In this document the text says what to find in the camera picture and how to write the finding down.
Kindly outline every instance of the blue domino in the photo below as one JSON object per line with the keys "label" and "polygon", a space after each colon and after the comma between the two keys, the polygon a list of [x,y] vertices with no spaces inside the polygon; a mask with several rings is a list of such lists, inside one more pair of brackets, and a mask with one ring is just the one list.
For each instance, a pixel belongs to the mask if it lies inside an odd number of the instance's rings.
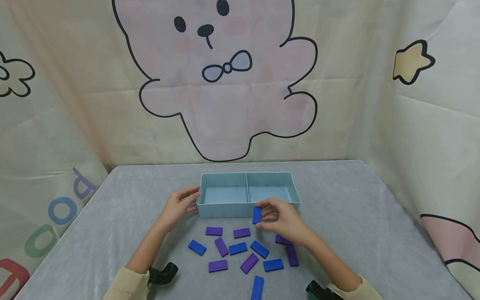
{"label": "blue domino", "polygon": [[282,259],[279,258],[279,259],[273,259],[271,261],[264,261],[264,269],[265,269],[265,272],[283,269]]}
{"label": "blue domino", "polygon": [[253,222],[252,224],[258,224],[262,221],[262,209],[259,207],[253,207]]}
{"label": "blue domino", "polygon": [[204,245],[200,244],[199,242],[197,242],[195,240],[192,240],[190,242],[190,244],[188,245],[188,248],[197,252],[198,255],[200,255],[200,256],[202,256],[205,253],[205,251],[207,250],[207,248]]}
{"label": "blue domino", "polygon": [[259,242],[257,242],[256,240],[253,241],[253,243],[250,245],[250,248],[257,252],[261,257],[263,258],[267,258],[267,255],[269,253],[269,251],[267,250],[267,248],[265,248],[264,246],[262,246]]}
{"label": "blue domino", "polygon": [[228,251],[230,252],[230,255],[234,255],[240,252],[245,252],[247,251],[247,243],[243,242],[240,244],[232,245],[228,248]]}
{"label": "blue domino", "polygon": [[252,296],[250,297],[251,300],[262,300],[262,292],[264,289],[264,279],[260,276],[255,276],[255,280],[253,281],[253,289],[252,289]]}

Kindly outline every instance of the fabric backdrop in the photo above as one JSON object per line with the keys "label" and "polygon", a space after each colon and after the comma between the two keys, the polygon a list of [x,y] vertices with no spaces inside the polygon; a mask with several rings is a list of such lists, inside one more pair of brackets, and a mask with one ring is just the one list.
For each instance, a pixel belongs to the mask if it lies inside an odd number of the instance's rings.
{"label": "fabric backdrop", "polygon": [[60,236],[101,163],[361,159],[480,299],[477,0],[0,5],[0,262],[33,272],[26,224]]}

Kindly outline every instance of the child's hand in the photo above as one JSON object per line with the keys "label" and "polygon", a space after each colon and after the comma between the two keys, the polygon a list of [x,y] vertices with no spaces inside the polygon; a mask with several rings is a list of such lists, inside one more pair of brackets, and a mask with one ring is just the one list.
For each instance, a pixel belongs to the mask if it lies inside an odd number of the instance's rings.
{"label": "child's hand", "polygon": [[168,232],[175,229],[178,221],[185,213],[197,211],[196,206],[191,206],[200,196],[199,186],[185,188],[170,194],[163,207],[157,223]]}
{"label": "child's hand", "polygon": [[300,245],[308,242],[308,234],[311,230],[291,204],[278,198],[268,198],[255,206],[266,208],[262,211],[261,223],[256,225],[258,228],[273,231]]}

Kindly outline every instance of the sleeve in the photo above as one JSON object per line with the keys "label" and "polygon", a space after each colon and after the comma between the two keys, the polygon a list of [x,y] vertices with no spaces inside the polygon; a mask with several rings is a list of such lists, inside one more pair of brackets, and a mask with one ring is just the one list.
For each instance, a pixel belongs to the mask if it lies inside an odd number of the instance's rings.
{"label": "sleeve", "polygon": [[146,300],[150,285],[150,272],[138,274],[130,269],[122,268],[108,288],[103,300]]}
{"label": "sleeve", "polygon": [[382,296],[377,293],[370,282],[363,277],[361,279],[362,283],[359,287],[351,292],[344,292],[333,284],[329,284],[327,288],[345,300],[383,300]]}

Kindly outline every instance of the domino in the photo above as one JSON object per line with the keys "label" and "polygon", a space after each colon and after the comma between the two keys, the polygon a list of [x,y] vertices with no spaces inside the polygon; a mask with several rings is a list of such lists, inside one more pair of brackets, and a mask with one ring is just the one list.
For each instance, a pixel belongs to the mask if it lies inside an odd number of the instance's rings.
{"label": "domino", "polygon": [[243,242],[240,244],[232,245],[228,248],[228,251],[230,251],[230,255],[245,252],[247,251],[247,243]]}
{"label": "domino", "polygon": [[258,224],[262,221],[262,209],[260,207],[253,207],[253,221],[252,224]]}
{"label": "domino", "polygon": [[283,269],[282,259],[279,258],[279,259],[273,259],[271,261],[264,261],[264,269],[265,269],[265,272]]}
{"label": "domino", "polygon": [[223,228],[221,227],[207,227],[205,230],[205,235],[218,235],[222,236]]}
{"label": "domino", "polygon": [[207,250],[207,248],[200,244],[199,242],[195,241],[195,240],[192,240],[190,242],[190,244],[188,245],[188,248],[192,249],[193,251],[195,251],[196,253],[198,253],[199,256],[202,256],[205,251]]}
{"label": "domino", "polygon": [[233,231],[233,237],[235,239],[244,238],[250,236],[250,228],[242,228]]}
{"label": "domino", "polygon": [[225,259],[223,261],[209,262],[208,263],[208,272],[217,272],[222,270],[228,270],[228,261]]}
{"label": "domino", "polygon": [[269,253],[269,251],[267,250],[267,248],[265,248],[264,246],[262,246],[259,242],[257,242],[256,240],[253,241],[253,243],[250,245],[250,248],[257,252],[258,255],[260,255],[261,257],[263,258],[267,258],[267,255]]}
{"label": "domino", "polygon": [[287,255],[288,255],[288,262],[290,262],[290,266],[298,267],[299,259],[297,257],[297,252],[295,251],[295,246],[287,246]]}
{"label": "domino", "polygon": [[264,289],[264,278],[260,276],[255,276],[255,280],[253,281],[252,296],[250,297],[250,299],[262,300],[263,289]]}
{"label": "domino", "polygon": [[282,237],[281,235],[277,234],[275,236],[275,243],[277,244],[282,244],[282,245],[287,245],[287,246],[291,246],[293,245],[293,242],[285,239],[284,237]]}
{"label": "domino", "polygon": [[241,264],[240,269],[247,274],[253,266],[257,263],[258,257],[255,254],[250,254],[250,256]]}
{"label": "domino", "polygon": [[228,249],[225,243],[223,242],[222,238],[218,238],[215,240],[215,245],[216,248],[218,249],[218,252],[220,252],[220,255],[224,257],[225,255],[228,254]]}

